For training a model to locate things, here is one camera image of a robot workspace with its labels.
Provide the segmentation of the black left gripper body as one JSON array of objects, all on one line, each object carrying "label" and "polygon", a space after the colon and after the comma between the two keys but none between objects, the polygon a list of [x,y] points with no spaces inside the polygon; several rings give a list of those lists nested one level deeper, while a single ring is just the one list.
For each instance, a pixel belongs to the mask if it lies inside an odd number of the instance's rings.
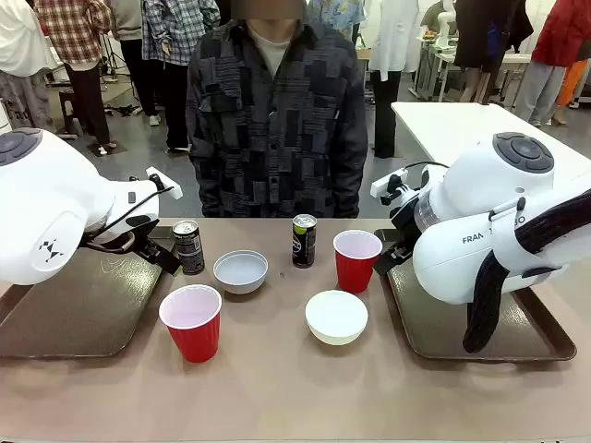
[{"label": "black left gripper body", "polygon": [[123,250],[135,253],[143,259],[156,259],[160,255],[160,245],[150,239],[152,227],[137,227],[126,233]]}]

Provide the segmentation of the black can with white label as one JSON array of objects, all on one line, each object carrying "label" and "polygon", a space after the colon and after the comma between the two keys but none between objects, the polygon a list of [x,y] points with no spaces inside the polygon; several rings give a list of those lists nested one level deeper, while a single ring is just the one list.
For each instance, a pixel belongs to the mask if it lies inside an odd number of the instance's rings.
[{"label": "black can with white label", "polygon": [[201,273],[205,268],[205,260],[198,223],[194,220],[178,221],[174,224],[172,232],[183,272],[186,275]]}]

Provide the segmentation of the red plastic cup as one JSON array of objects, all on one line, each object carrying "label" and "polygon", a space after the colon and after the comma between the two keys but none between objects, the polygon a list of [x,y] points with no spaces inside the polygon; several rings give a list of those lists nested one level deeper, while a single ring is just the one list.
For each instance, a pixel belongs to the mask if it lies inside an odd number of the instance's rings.
[{"label": "red plastic cup", "polygon": [[217,353],[222,305],[220,293],[203,284],[178,288],[162,300],[159,318],[190,363],[206,362]]},{"label": "red plastic cup", "polygon": [[333,248],[340,288],[349,293],[363,293],[381,254],[381,240],[373,233],[347,230],[333,238]]}]

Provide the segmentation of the white bowl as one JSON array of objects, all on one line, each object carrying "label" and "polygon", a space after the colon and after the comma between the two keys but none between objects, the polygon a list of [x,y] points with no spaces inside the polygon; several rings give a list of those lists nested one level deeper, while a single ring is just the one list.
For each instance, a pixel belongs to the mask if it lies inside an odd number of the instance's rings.
[{"label": "white bowl", "polygon": [[356,295],[329,290],[308,300],[305,318],[318,340],[332,346],[344,346],[355,341],[365,330],[368,309]]}]

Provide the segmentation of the black can with green top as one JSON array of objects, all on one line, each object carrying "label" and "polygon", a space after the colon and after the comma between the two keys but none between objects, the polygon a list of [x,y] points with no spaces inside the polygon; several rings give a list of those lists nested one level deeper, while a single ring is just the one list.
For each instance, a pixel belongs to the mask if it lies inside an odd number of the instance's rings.
[{"label": "black can with green top", "polygon": [[301,269],[310,268],[315,261],[317,219],[309,214],[293,218],[293,264]]}]

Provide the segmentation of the white folding table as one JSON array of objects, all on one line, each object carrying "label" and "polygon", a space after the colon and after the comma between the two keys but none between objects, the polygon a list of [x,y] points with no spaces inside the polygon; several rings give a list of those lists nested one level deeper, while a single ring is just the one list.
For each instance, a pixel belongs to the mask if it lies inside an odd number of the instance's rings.
[{"label": "white folding table", "polygon": [[591,160],[498,105],[473,102],[394,102],[399,127],[406,128],[431,160],[450,165],[478,141],[500,132],[538,139],[555,160],[555,180],[591,173]]}]

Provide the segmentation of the person in dark patchwork shirt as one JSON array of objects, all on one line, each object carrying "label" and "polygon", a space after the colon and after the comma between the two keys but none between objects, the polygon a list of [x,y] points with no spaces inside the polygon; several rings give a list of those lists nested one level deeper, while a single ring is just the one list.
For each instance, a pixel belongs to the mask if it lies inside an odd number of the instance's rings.
[{"label": "person in dark patchwork shirt", "polygon": [[189,157],[208,218],[354,218],[368,154],[354,45],[306,0],[232,0],[188,66]]}]

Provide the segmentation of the dark stool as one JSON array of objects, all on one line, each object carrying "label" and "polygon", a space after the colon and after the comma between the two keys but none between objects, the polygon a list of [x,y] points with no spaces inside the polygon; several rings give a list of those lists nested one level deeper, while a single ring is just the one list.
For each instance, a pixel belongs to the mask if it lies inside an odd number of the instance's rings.
[{"label": "dark stool", "polygon": [[64,135],[73,139],[82,137],[84,129],[79,120],[74,91],[71,88],[60,90],[58,99],[64,121]]}]

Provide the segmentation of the person in white coat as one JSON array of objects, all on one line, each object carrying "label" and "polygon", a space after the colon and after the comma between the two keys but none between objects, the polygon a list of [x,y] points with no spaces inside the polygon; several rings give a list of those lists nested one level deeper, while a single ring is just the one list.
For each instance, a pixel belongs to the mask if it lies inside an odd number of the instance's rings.
[{"label": "person in white coat", "polygon": [[368,69],[375,99],[374,154],[394,156],[396,117],[391,104],[398,100],[403,73],[417,70],[420,42],[418,0],[381,0],[380,26]]}]

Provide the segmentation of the person in blue plaid shirt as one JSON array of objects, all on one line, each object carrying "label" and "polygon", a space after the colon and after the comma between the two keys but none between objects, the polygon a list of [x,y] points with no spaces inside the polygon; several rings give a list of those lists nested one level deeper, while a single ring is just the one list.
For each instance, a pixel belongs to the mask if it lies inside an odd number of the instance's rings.
[{"label": "person in blue plaid shirt", "polygon": [[166,149],[187,150],[187,68],[200,37],[219,26],[219,7],[215,0],[141,0],[140,12],[142,58],[163,68]]}]

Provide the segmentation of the person in orange trousers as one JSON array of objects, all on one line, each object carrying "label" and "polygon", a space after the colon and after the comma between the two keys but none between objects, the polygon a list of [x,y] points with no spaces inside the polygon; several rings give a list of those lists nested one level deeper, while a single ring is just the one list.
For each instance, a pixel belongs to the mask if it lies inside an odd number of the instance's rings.
[{"label": "person in orange trousers", "polygon": [[559,126],[566,125],[566,108],[573,98],[575,89],[585,72],[587,62],[587,59],[576,61],[565,73],[561,91],[557,99],[557,107],[552,117],[553,121]]}]

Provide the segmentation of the person in grey top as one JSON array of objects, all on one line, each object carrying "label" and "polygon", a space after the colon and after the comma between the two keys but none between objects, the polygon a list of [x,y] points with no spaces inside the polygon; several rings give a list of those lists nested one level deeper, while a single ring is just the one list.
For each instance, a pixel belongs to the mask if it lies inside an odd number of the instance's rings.
[{"label": "person in grey top", "polygon": [[142,55],[141,0],[108,0],[113,17],[112,33],[119,41],[131,81],[136,88],[143,112],[150,126],[158,126],[155,94],[160,65]]}]

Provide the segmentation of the person in blue floral shirt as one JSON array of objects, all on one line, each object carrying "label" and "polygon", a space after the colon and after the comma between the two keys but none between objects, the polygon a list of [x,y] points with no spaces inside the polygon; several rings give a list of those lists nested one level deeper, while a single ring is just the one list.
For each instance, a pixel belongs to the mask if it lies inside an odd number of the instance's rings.
[{"label": "person in blue floral shirt", "polygon": [[337,30],[356,45],[365,19],[365,0],[307,0],[308,14],[314,20]]}]

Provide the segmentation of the person in red plaid shirt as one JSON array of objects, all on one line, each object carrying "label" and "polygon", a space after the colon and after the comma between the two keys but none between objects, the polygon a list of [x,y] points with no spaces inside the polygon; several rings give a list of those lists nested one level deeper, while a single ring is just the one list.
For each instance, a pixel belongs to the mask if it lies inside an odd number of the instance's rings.
[{"label": "person in red plaid shirt", "polygon": [[76,104],[104,156],[116,148],[104,113],[99,68],[100,36],[111,29],[111,10],[103,0],[35,0],[34,9],[65,65]]}]

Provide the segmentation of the person in white top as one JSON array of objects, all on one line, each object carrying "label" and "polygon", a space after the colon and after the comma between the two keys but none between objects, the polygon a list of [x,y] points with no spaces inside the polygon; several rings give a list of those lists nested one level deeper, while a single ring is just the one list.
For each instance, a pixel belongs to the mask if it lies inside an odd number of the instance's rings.
[{"label": "person in white top", "polygon": [[45,75],[57,68],[26,0],[0,0],[0,100],[14,128],[55,131]]}]

